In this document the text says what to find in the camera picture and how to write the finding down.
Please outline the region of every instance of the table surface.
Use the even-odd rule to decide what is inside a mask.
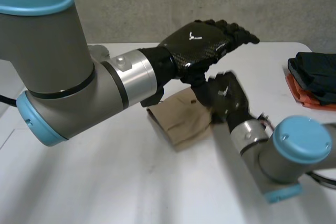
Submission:
[[[104,44],[111,56],[156,44]],[[233,69],[251,112],[274,124],[293,115],[336,122],[297,104],[285,82],[299,43],[247,45],[208,72]],[[168,97],[186,88],[165,86]],[[66,143],[45,147],[15,108],[0,118],[0,223],[336,223],[336,192],[302,177],[304,193],[269,205],[230,141],[227,127],[176,153],[136,104]],[[326,172],[334,175],[334,170]]]

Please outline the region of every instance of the screw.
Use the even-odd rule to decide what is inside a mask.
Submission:
[[[31,122],[30,119],[27,119],[25,122],[28,125],[28,127],[32,127],[33,123]]]
[[[125,64],[125,58],[124,58],[123,56],[118,56],[118,57],[117,57],[117,64],[118,64],[119,66],[124,65],[124,64]]]
[[[282,141],[284,141],[284,140],[286,140],[287,138],[289,137],[289,135],[288,134],[284,134],[284,135],[282,135]]]

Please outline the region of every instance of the orange fabric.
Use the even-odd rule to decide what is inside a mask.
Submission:
[[[286,76],[286,82],[294,99],[301,102],[302,106],[315,110],[336,111],[336,105],[321,106],[310,91],[302,89],[292,74]]]

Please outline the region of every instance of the silver metal ring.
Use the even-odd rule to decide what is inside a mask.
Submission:
[[[261,123],[255,119],[241,123],[231,132],[231,140],[239,153],[246,146],[264,139],[268,139],[268,135]]]
[[[130,51],[107,61],[120,77],[132,106],[154,95],[157,90],[154,69],[138,50]]]

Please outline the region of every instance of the black cable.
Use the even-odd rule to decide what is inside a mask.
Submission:
[[[325,178],[314,172],[308,172],[306,174],[310,176],[313,180],[315,180],[317,183],[319,183],[320,185],[328,187],[330,189],[336,189],[336,180]]]
[[[16,107],[16,100],[0,95],[0,102],[6,103],[10,106]]]

